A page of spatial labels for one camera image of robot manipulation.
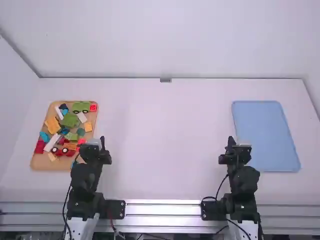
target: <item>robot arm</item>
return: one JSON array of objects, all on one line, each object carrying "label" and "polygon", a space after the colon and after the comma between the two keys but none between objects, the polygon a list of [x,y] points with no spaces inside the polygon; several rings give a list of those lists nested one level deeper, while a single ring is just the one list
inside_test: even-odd
[{"label": "robot arm", "polygon": [[109,205],[120,202],[123,213],[119,215],[123,217],[126,205],[124,201],[105,200],[102,193],[96,192],[103,165],[112,163],[110,153],[105,149],[105,137],[81,144],[79,155],[85,163],[75,161],[71,169],[65,240],[91,240],[98,220],[108,217]]},{"label": "robot arm", "polygon": [[260,240],[263,234],[255,198],[260,172],[246,166],[251,160],[251,145],[238,145],[229,136],[225,150],[218,163],[227,166],[231,193],[220,200],[201,201],[202,219],[227,221],[232,240]]}]

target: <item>yellow lego brick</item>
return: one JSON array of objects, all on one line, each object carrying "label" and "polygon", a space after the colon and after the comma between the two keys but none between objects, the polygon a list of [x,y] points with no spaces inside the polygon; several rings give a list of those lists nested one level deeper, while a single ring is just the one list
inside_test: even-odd
[{"label": "yellow lego brick", "polygon": [[84,130],[86,133],[92,131],[92,124],[90,121],[84,123]]},{"label": "yellow lego brick", "polygon": [[49,117],[44,124],[47,126],[49,133],[51,134],[55,134],[56,132],[58,132],[61,127],[59,125],[58,120],[56,119],[56,117],[52,116]]},{"label": "yellow lego brick", "polygon": [[55,155],[53,155],[52,152],[48,152],[48,157],[49,157],[51,162],[54,162],[55,160],[58,160],[58,158]]}]

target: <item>white wall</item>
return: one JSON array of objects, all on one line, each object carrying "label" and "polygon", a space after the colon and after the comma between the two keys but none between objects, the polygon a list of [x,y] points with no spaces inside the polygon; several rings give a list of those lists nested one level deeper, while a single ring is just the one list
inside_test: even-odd
[{"label": "white wall", "polygon": [[37,92],[38,77],[0,36],[0,178]]},{"label": "white wall", "polygon": [[303,77],[320,112],[318,0],[0,1],[44,77]]}]

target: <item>wooden tray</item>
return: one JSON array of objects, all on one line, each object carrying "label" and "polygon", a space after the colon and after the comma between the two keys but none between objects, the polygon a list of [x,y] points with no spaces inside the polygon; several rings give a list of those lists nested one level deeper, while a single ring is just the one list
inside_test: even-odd
[{"label": "wooden tray", "polygon": [[[41,127],[41,132],[47,133],[50,137],[52,137],[52,134],[49,133],[47,126],[45,125],[45,120],[49,117],[55,116],[59,122],[60,119],[58,117],[58,114],[55,110],[55,106],[60,106],[61,104],[66,104],[69,108],[69,112],[71,112],[72,105],[75,102],[79,101],[54,101],[50,104],[48,111],[46,113],[45,119],[43,121],[43,125]],[[95,125],[96,125],[96,119],[97,119],[98,109],[95,112],[88,112],[85,113],[85,116],[88,121],[92,124],[92,131],[86,132],[85,135],[81,138],[85,138],[86,140],[89,140],[93,138]],[[74,127],[70,130],[72,133],[76,133],[78,128],[85,128],[83,123],[80,123],[79,127]],[[30,161],[30,167],[31,169],[35,171],[70,171],[70,167],[72,162],[74,161],[75,157],[77,156],[78,152],[75,153],[74,156],[68,157],[68,156],[60,156],[58,160],[50,161],[48,157],[48,153],[46,151],[43,152],[43,154],[37,154],[34,153],[32,156],[32,159]]]}]

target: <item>white lego brick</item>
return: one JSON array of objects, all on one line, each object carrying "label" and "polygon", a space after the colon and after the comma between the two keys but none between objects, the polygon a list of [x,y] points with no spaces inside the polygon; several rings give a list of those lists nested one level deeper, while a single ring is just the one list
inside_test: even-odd
[{"label": "white lego brick", "polygon": [[44,149],[46,152],[50,152],[51,149],[54,147],[54,145],[56,144],[57,141],[59,141],[61,135],[59,135],[58,133],[55,133],[52,138],[50,139],[50,141],[45,145]]},{"label": "white lego brick", "polygon": [[79,113],[77,114],[77,116],[78,116],[78,118],[79,118],[79,120],[80,120],[81,123],[84,124],[84,123],[87,121],[87,118],[86,118],[85,114],[84,114],[82,111],[79,112]]},{"label": "white lego brick", "polygon": [[63,120],[64,116],[63,116],[62,112],[60,111],[59,107],[55,106],[54,109],[55,109],[56,113],[58,114],[60,120]]}]

